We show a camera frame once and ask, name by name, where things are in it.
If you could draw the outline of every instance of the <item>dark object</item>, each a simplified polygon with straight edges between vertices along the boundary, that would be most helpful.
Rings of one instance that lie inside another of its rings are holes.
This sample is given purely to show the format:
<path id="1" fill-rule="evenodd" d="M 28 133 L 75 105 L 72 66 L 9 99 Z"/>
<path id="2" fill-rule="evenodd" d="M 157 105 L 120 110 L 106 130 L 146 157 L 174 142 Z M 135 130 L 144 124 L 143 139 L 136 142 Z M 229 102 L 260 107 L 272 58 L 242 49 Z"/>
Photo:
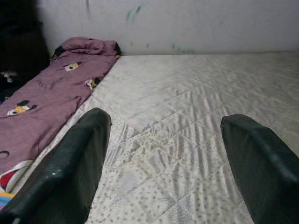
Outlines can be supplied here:
<path id="1" fill-rule="evenodd" d="M 235 114 L 223 117 L 228 160 L 255 224 L 299 223 L 299 159 L 269 128 Z"/>
<path id="2" fill-rule="evenodd" d="M 18 74 L 11 84 L 0 80 L 0 97 L 9 97 L 49 65 L 36 12 L 35 0 L 0 0 L 0 72 Z"/>
<path id="3" fill-rule="evenodd" d="M 83 224 L 100 181 L 111 118 L 87 112 L 0 212 L 0 223 Z"/>

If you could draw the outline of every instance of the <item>cartoon print blanket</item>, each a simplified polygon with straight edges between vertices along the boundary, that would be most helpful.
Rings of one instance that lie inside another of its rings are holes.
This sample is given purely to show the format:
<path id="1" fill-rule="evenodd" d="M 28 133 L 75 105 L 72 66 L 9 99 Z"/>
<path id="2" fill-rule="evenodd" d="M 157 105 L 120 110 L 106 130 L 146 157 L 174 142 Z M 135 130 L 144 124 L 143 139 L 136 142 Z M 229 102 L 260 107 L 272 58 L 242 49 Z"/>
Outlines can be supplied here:
<path id="1" fill-rule="evenodd" d="M 71 38 L 48 68 L 0 106 L 0 192 L 10 192 L 119 54 L 115 41 Z"/>

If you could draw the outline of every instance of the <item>quilted mattress cover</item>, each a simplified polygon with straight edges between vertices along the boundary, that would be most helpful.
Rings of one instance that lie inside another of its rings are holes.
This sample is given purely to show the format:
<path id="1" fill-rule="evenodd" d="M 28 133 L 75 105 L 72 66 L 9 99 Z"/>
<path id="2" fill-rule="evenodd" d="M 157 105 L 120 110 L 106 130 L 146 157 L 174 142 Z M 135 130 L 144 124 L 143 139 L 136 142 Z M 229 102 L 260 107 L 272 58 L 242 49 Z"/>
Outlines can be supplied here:
<path id="1" fill-rule="evenodd" d="M 299 155 L 299 57 L 123 56 L 13 193 L 94 107 L 113 125 L 87 224 L 253 224 L 230 170 L 221 118 L 246 114 Z"/>

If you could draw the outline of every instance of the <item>mattress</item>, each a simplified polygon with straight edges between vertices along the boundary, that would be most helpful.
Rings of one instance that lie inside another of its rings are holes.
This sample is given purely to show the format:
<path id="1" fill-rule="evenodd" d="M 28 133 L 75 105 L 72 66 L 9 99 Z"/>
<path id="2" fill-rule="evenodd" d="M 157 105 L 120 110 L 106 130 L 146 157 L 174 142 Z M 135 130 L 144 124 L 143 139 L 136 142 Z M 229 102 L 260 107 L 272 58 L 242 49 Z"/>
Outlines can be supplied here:
<path id="1" fill-rule="evenodd" d="M 299 155 L 299 57 L 123 56 L 17 183 L 88 110 L 112 117 L 87 224 L 252 224 L 222 142 L 223 116 L 246 114 Z"/>

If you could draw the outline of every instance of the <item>bed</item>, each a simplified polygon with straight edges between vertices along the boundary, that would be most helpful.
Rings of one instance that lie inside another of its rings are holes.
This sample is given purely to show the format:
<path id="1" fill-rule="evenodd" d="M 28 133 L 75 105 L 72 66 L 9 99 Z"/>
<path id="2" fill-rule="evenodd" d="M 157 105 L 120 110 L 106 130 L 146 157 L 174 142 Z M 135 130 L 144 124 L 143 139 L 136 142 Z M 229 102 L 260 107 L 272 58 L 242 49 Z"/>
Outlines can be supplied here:
<path id="1" fill-rule="evenodd" d="M 86 111 L 112 118 L 87 224 L 253 224 L 233 179 L 221 118 L 270 127 L 299 155 L 296 52 L 122 56 L 13 189 Z"/>

